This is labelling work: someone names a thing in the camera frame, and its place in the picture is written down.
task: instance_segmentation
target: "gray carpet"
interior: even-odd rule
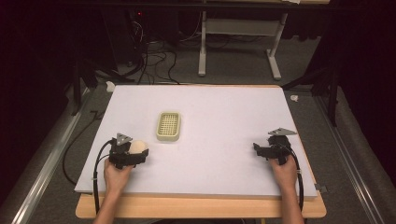
[[[177,48],[168,47],[166,50],[170,49],[177,53],[177,63],[171,70],[171,74],[173,79],[181,83],[283,85],[304,73],[318,41],[299,42],[296,39],[281,41],[276,53],[280,73],[283,77],[281,81],[272,79],[269,64],[264,57],[263,50],[265,48],[263,46],[269,48],[270,43],[269,38],[262,38],[247,43],[232,42],[221,49],[208,49],[206,77],[197,76],[199,47],[180,45]],[[208,45],[212,47],[221,46],[222,42],[209,40]],[[159,46],[152,46],[152,49],[157,49]],[[167,71],[173,63],[173,55],[169,53],[166,55],[167,59],[164,63],[148,67],[147,72],[150,75],[144,76],[143,82],[145,84],[149,80],[152,81],[153,77],[155,82],[165,81],[158,76],[167,77]],[[152,64],[156,62],[155,58],[158,57],[152,55],[149,57]],[[298,90],[286,91],[285,95],[315,178],[320,185],[327,188],[327,192],[322,194],[327,208],[326,217],[310,219],[308,223],[371,223],[350,181],[339,149],[332,137],[331,129],[327,125],[326,117],[320,112],[316,99],[306,90],[307,88],[303,86]],[[298,102],[290,100],[292,94],[299,95]],[[92,98],[84,111],[82,111],[71,139],[75,138],[92,121],[94,114],[91,111],[102,112],[106,110],[110,97],[111,93],[106,92],[106,86],[101,82],[93,92]],[[343,136],[347,148],[350,149],[349,152],[352,157],[356,159],[356,165],[378,204],[384,223],[392,223],[396,220],[396,212],[392,204],[396,201],[395,188],[391,185],[389,178],[361,134],[359,125],[348,110],[347,102],[342,93],[339,94],[338,98],[337,129]],[[76,181],[99,125],[100,120],[94,121],[77,138],[67,153],[66,170]],[[16,188],[8,197],[7,202],[1,208],[0,223],[10,223],[15,217],[21,202],[23,202],[45,159],[50,154],[50,147],[56,141],[52,135],[56,132],[60,132],[60,130],[54,127],[46,142],[43,143],[43,146],[32,159]],[[73,189],[74,186],[65,179],[62,165],[59,163],[30,219],[30,223],[91,223],[91,220],[82,220],[75,216],[79,195]],[[136,221],[118,219],[117,223],[136,223]],[[267,219],[267,223],[280,223],[280,219],[270,218]]]

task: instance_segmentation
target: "electronic equipment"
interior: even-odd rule
[[[118,169],[143,163],[149,155],[149,149],[145,142],[132,140],[131,137],[121,133],[117,134],[117,139],[113,138],[108,159]]]
[[[296,134],[293,131],[278,128],[269,132],[272,136],[268,139],[270,147],[260,147],[256,143],[253,143],[254,150],[257,155],[264,157],[265,159],[277,159],[279,165],[286,163],[286,158],[291,154],[292,149],[290,147],[289,139],[286,135]]]

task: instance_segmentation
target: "white board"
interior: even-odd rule
[[[181,115],[176,142],[156,138],[163,111]],[[297,131],[278,87],[117,86],[75,191],[92,192],[100,148],[123,133],[149,147],[146,162],[133,169],[125,192],[279,196],[269,162],[253,149],[253,143],[268,147],[268,132],[279,127]],[[300,137],[290,135],[289,140],[303,171],[304,196],[316,197]],[[98,167],[99,191],[105,191],[103,163]]]

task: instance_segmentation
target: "white desk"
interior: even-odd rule
[[[175,143],[156,139],[157,119],[165,110],[181,114],[180,138]],[[92,170],[99,149],[117,133],[124,133],[133,139],[145,140],[150,149],[146,163],[138,165],[131,174],[125,189],[129,195],[125,200],[133,200],[137,207],[148,210],[148,204],[155,207],[162,204],[164,211],[166,206],[171,208],[183,203],[187,214],[180,208],[178,215],[170,215],[169,211],[158,213],[158,209],[151,215],[149,211],[136,213],[137,207],[124,203],[134,211],[124,210],[121,217],[208,217],[208,214],[202,215],[199,202],[211,200],[220,204],[238,201],[239,205],[266,202],[276,210],[280,193],[272,169],[264,158],[256,156],[252,144],[268,146],[267,133],[279,127],[296,131],[283,91],[277,86],[118,86],[76,191],[92,192]],[[291,135],[289,140],[303,170],[305,199],[308,204],[321,203],[319,208],[324,208],[298,134]],[[105,191],[102,175],[98,183],[99,191]],[[94,215],[94,209],[90,210],[90,197],[81,196],[80,217],[89,217],[92,212]],[[155,199],[164,200],[164,203],[158,205]],[[184,204],[191,200],[195,203]],[[191,207],[197,204],[200,209],[196,213],[201,215],[191,213]],[[324,216],[325,209],[320,211]]]

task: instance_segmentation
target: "dark floor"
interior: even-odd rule
[[[244,37],[241,40],[248,41],[249,39]],[[276,53],[282,75],[280,81],[272,79],[269,63],[264,55],[264,49],[271,46],[271,39],[268,37],[247,43],[231,42],[219,49],[216,46],[223,45],[221,40],[217,39],[214,42],[209,40],[208,45],[213,48],[207,50],[206,77],[197,76],[199,57],[197,45],[179,45],[176,48],[168,47],[166,49],[159,49],[161,45],[158,47],[153,45],[151,49],[158,49],[161,52],[172,50],[177,53],[176,65],[170,74],[172,79],[180,83],[283,85],[304,73],[317,44],[318,40],[305,42],[300,42],[297,39],[282,40]],[[148,59],[152,62],[151,64],[155,64],[156,60],[164,56],[167,57],[164,62],[148,67],[149,75],[144,76],[142,84],[148,84],[153,80],[155,83],[169,82],[160,77],[167,77],[168,70],[173,64],[173,54],[153,52]],[[292,94],[299,95],[298,102],[293,102],[290,99]],[[326,217],[310,219],[308,223],[395,223],[396,208],[393,204],[396,202],[395,188],[361,134],[359,125],[348,109],[342,90],[338,95],[337,128],[329,126],[327,117],[323,115],[322,107],[320,107],[320,102],[322,100],[325,102],[326,98],[312,97],[309,86],[299,86],[292,91],[285,91],[285,96],[315,178],[321,186],[327,189],[322,193],[327,208]],[[69,143],[92,121],[92,110],[99,112],[106,110],[110,97],[111,93],[106,92],[106,84],[100,80],[98,88],[90,94],[89,102],[81,111],[81,117]],[[69,115],[70,107],[64,112],[7,198],[0,210],[0,223],[11,223],[16,216],[41,167],[49,157],[53,145],[59,141],[59,136],[62,135],[65,126],[70,122]],[[94,121],[77,138],[67,153],[66,170],[76,181],[99,125],[100,120]],[[353,159],[352,167],[345,163],[347,161],[345,154],[340,149],[340,142],[336,140],[334,133],[342,136],[341,147],[345,147],[347,154]],[[351,169],[358,170],[358,176],[350,172]],[[373,203],[366,205],[365,201],[370,201],[370,199],[361,197],[361,195],[367,194],[360,193],[361,185],[359,180],[356,184],[356,178],[363,182],[365,187],[363,190],[368,190]],[[75,193],[73,189],[74,186],[64,177],[60,162],[29,223],[92,222],[91,220],[78,219],[75,216],[79,194]],[[376,212],[380,214],[379,217],[373,216],[373,213]],[[136,223],[136,221],[120,219],[117,220],[117,223]],[[280,223],[280,219],[267,219],[267,223]]]

